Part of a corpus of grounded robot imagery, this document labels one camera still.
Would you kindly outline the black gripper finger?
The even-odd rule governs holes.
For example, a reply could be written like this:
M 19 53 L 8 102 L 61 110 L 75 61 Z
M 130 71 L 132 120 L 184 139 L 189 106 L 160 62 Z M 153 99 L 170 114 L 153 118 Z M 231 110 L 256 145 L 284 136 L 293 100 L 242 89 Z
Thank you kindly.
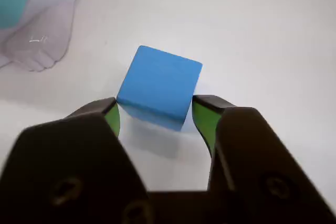
M 335 223 L 335 215 L 260 112 L 195 95 L 194 124 L 250 223 Z
M 153 223 L 108 113 L 119 113 L 115 98 L 20 133 L 1 174 L 1 223 Z

